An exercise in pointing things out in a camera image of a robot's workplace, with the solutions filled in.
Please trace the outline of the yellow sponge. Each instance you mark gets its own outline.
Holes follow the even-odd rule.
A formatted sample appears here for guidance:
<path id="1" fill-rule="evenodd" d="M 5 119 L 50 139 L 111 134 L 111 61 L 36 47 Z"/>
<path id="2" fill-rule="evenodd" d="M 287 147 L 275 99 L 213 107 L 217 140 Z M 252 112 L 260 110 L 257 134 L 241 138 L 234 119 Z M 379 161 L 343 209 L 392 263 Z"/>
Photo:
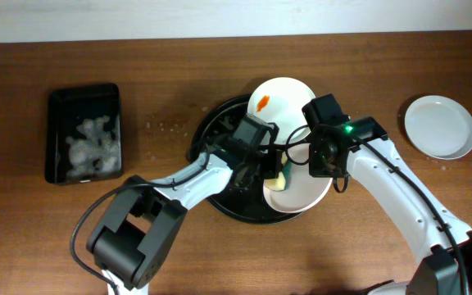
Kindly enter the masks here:
<path id="1" fill-rule="evenodd" d="M 272 191 L 281 192 L 288 188 L 290 181 L 290 174 L 292 169 L 292 162 L 286 156 L 286 153 L 283 152 L 281 159 L 281 171 L 278 174 L 276 179 L 266 179 L 264 185 Z"/>

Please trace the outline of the pinkish white plate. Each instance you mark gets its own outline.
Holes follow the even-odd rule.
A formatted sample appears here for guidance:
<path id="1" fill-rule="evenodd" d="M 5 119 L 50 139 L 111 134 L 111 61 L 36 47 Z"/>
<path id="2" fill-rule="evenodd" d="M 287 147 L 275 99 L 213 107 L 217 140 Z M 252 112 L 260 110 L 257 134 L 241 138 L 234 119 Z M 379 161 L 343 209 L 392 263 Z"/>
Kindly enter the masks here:
<path id="1" fill-rule="evenodd" d="M 309 175 L 309 165 L 294 165 L 288 188 L 281 192 L 269 190 L 263 184 L 266 203 L 275 211 L 299 213 L 316 205 L 329 191 L 331 178 L 314 178 Z"/>

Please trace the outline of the light blue-grey plate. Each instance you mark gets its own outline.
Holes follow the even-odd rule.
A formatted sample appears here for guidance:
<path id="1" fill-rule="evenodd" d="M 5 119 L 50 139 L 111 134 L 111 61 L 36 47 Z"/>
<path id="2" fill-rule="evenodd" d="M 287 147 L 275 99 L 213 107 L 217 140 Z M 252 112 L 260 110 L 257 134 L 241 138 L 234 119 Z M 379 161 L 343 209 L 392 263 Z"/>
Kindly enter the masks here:
<path id="1" fill-rule="evenodd" d="M 411 143 L 429 157 L 450 161 L 472 150 L 472 116 L 450 98 L 417 98 L 406 109 L 403 123 Z"/>

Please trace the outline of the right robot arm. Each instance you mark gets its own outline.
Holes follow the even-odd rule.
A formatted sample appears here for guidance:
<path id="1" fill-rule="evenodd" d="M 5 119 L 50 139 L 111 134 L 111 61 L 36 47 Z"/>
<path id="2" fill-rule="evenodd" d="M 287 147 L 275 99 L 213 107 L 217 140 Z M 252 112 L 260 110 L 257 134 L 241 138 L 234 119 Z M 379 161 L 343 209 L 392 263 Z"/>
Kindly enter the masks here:
<path id="1" fill-rule="evenodd" d="M 418 267 L 407 282 L 387 282 L 368 294 L 472 294 L 472 229 L 454 216 L 400 158 L 372 117 L 351 120 L 333 95 L 303 108 L 313 177 L 355 179 L 397 226 Z"/>

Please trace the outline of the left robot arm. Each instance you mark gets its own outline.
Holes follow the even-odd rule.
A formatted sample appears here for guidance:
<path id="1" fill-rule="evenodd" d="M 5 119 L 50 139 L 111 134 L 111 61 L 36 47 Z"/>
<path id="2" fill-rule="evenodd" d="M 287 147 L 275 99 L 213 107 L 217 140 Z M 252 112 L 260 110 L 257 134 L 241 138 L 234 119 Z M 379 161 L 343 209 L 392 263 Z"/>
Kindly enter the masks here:
<path id="1" fill-rule="evenodd" d="M 203 140 L 195 161 L 162 179 L 129 179 L 107 195 L 112 201 L 86 248 L 110 294 L 145 288 L 165 261 L 187 213 L 203 200 L 233 189 L 248 194 L 263 179 L 268 147 L 279 128 L 245 115 L 235 131 Z"/>

